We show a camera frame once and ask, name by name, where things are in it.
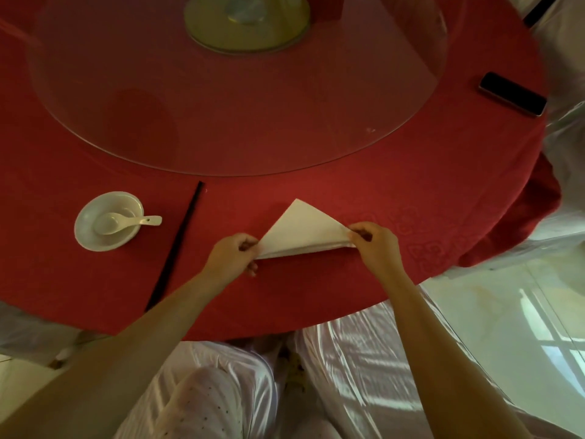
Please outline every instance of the forearm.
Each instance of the forearm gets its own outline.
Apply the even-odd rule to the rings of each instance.
[[[382,280],[436,438],[531,438],[406,275]]]
[[[0,426],[0,436],[110,439],[219,291],[196,276],[120,334],[80,354]]]

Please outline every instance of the napkin fold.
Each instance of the napkin fold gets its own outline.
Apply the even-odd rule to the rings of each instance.
[[[354,247],[349,229],[314,206],[295,201],[260,240],[259,259]]]

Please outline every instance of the white tile floor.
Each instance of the white tile floor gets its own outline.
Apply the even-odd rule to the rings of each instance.
[[[526,411],[585,437],[585,248],[425,288]],[[0,356],[0,421],[59,372]]]

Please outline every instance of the black strap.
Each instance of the black strap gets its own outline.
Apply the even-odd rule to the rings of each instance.
[[[168,252],[167,260],[165,261],[165,266],[163,266],[163,270],[160,272],[156,285],[154,286],[154,290],[150,295],[150,300],[148,301],[148,305],[146,305],[146,310],[144,312],[150,310],[154,307],[160,300],[163,298],[165,294],[165,290],[167,289],[168,281],[171,278],[172,269],[175,266],[175,261],[177,260],[177,255],[179,255],[179,250],[181,249],[181,243],[183,242],[183,237],[185,236],[186,227],[189,224],[189,220],[191,220],[191,216],[193,215],[193,211],[195,209],[195,204],[197,203],[197,199],[199,198],[199,194],[203,189],[205,184],[201,181],[197,184],[197,189],[195,189],[195,193],[193,194],[193,198],[189,203],[189,207],[186,209],[185,217],[181,222],[181,226],[175,235],[175,239],[172,242],[171,250]]]
[[[538,20],[544,17],[546,11],[555,3],[557,0],[540,0],[536,6],[524,17],[524,24],[528,27],[532,27],[537,24]]]

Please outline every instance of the white spoon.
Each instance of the white spoon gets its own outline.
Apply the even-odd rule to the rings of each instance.
[[[133,227],[134,225],[152,225],[157,227],[162,221],[163,218],[160,215],[126,217],[117,212],[107,212],[95,220],[93,229],[96,233],[107,236],[121,231],[124,228]]]

